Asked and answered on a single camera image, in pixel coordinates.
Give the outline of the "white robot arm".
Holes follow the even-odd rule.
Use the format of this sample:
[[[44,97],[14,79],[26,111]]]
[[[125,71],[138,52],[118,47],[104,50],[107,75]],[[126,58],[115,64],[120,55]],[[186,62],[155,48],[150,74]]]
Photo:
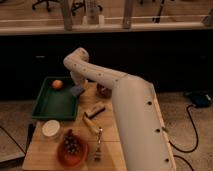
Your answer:
[[[112,90],[112,108],[127,171],[176,171],[171,146],[152,83],[89,62],[84,48],[63,60],[75,84],[86,79]]]

